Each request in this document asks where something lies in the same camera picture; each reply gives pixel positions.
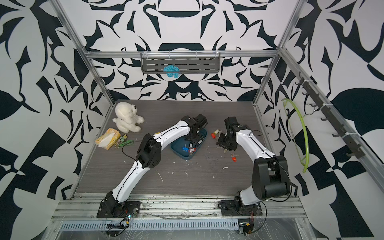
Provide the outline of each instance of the zip tie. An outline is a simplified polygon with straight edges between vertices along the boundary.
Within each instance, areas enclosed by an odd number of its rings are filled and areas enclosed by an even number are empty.
[[[361,137],[360,134],[358,134],[357,132],[346,132],[344,136],[342,136],[341,138],[343,139],[345,136],[347,135],[358,135],[359,137]]]
[[[319,109],[321,110],[324,106],[327,106],[327,105],[333,105],[333,104],[332,103],[323,103],[323,105]]]

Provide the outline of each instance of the red key tag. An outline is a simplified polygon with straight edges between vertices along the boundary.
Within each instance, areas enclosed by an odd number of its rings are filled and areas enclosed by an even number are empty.
[[[232,160],[233,160],[234,162],[237,161],[237,160],[236,160],[236,157],[235,157],[235,155],[234,155],[233,153],[231,153],[231,157],[232,157]]]

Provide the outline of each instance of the white teddy bear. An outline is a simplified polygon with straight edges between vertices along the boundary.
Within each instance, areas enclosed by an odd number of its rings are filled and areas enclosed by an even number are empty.
[[[112,119],[116,123],[117,128],[123,133],[140,132],[141,127],[136,126],[136,123],[143,123],[144,118],[136,115],[137,107],[135,105],[121,102],[115,107],[117,118]]]

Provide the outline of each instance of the wood grain surface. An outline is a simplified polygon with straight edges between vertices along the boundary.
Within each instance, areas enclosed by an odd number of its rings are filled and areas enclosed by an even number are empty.
[[[225,153],[223,148],[218,148],[216,140],[210,136],[216,129],[225,133],[224,119],[231,116],[252,130],[260,130],[251,102],[124,101],[136,105],[137,114],[145,119],[143,124],[139,124],[141,132],[127,134],[131,140],[141,140],[147,133],[163,131],[186,115],[196,117],[201,113],[208,120],[205,127],[207,139],[191,160],[179,158],[167,146],[161,153],[160,163],[143,176],[132,193],[235,195],[251,185],[253,163],[243,148],[238,146],[233,152],[238,155],[234,162],[231,152]],[[113,112],[104,131],[109,127],[117,129],[112,122],[115,117]],[[261,136],[257,138],[264,143]],[[135,158],[139,145],[140,142],[136,142],[126,146],[124,152]],[[112,147],[107,151],[98,147],[76,192],[107,193],[119,184],[132,164],[133,160],[126,157],[121,148]]]

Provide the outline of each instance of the metal rail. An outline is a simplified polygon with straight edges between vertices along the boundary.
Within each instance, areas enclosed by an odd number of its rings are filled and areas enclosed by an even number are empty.
[[[52,220],[98,220],[96,214],[104,197],[105,194],[75,193],[72,200],[59,202]],[[221,200],[233,199],[233,196],[131,194],[128,201],[141,201],[140,213],[135,218],[137,220],[239,218],[223,217],[217,206]],[[297,197],[291,197],[285,202],[265,201],[264,203],[268,209],[269,218],[306,217],[300,199]]]
[[[299,21],[300,14],[304,8],[304,5],[308,2],[308,0],[298,0],[296,3],[296,6],[293,10],[293,13],[291,15],[291,18],[289,19],[289,22],[287,24],[287,27],[285,28],[285,31],[283,33],[283,36],[281,37],[281,40],[279,44],[277,45],[276,49],[279,49],[280,47],[284,47],[285,44],[288,42],[289,37],[292,34],[293,29],[295,28],[297,22]],[[263,95],[263,92],[265,90],[265,87],[267,86],[268,82],[270,81],[271,75],[273,71],[275,70],[277,63],[280,60],[280,55],[277,55],[276,57],[273,58],[271,64],[269,64],[267,72],[265,73],[262,83],[259,87],[259,89],[256,92],[256,95],[253,99],[253,103],[257,104],[258,101],[260,100],[261,96]]]
[[[83,45],[81,43],[81,40],[78,37],[69,17],[65,13],[63,6],[59,2],[59,0],[49,0],[49,2],[51,3],[53,11],[56,13],[57,18],[59,19],[61,25],[64,27],[65,31],[68,33],[68,36],[70,37],[77,51],[79,52],[81,59],[84,61],[84,64],[87,66],[88,70],[92,74],[93,78],[95,79],[104,97],[107,99],[108,103],[112,106],[114,103],[114,100],[111,94],[109,93],[107,87],[105,86],[103,79],[101,78],[98,71],[96,70],[96,67],[94,66],[92,60],[89,60],[86,57],[85,52],[83,51]]]
[[[148,58],[193,58],[215,57],[273,57],[276,50],[217,50],[217,51],[84,51],[85,56],[93,58],[140,58],[141,54]]]

